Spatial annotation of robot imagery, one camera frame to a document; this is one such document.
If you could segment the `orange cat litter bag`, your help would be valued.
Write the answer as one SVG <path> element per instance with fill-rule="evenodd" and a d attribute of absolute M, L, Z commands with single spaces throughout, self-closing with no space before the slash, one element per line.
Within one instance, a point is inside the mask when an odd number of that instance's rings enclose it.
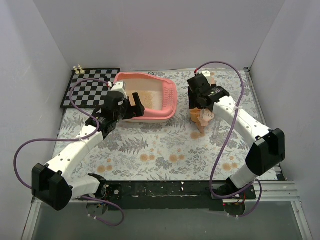
<path fill-rule="evenodd" d="M 214 74 L 211 73 L 211 79 L 214 80 Z M 195 123 L 200 133 L 204 133 L 205 127 L 209 125 L 210 121 L 213 120 L 214 114 L 212 112 L 213 110 L 213 97 L 212 97 L 212 91 L 211 89 L 210 93 L 206 93 L 205 95 L 208 96 L 209 100 L 211 100 L 211 104 L 209 106 L 200 106 L 200 108 L 195 109 L 189 109 L 190 112 L 190 119 L 192 122 Z"/>

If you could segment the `clear plastic litter scoop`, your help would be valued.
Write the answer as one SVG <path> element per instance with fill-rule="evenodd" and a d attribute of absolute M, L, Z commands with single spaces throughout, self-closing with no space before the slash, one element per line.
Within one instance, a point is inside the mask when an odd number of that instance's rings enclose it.
<path fill-rule="evenodd" d="M 213 130 L 212 130 L 212 137 L 214 139 L 217 139 L 218 136 L 219 136 L 220 125 L 221 125 L 221 120 L 220 119 L 216 119 L 214 121 L 214 126 L 213 126 Z"/>

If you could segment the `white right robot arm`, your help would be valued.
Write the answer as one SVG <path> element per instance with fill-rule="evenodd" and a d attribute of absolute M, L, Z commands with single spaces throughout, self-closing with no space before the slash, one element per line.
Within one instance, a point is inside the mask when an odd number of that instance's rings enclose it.
<path fill-rule="evenodd" d="M 285 134 L 258 122 L 223 87 L 210 84 L 209 78 L 209 73 L 200 73 L 187 81 L 189 106 L 209 110 L 222 118 L 250 147 L 243 166 L 211 193 L 217 199 L 237 199 L 257 177 L 285 159 Z"/>

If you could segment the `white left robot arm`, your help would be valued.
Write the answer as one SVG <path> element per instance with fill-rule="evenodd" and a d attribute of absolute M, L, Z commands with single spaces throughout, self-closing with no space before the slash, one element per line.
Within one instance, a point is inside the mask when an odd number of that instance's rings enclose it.
<path fill-rule="evenodd" d="M 84 178 L 71 177 L 77 165 L 100 144 L 120 120 L 142 117 L 145 108 L 137 92 L 130 99 L 119 91 L 109 91 L 104 104 L 97 107 L 80 130 L 78 137 L 45 165 L 36 164 L 31 172 L 31 193 L 34 197 L 60 211 L 70 200 L 93 197 L 104 199 L 107 181 L 100 175 L 89 173 Z"/>

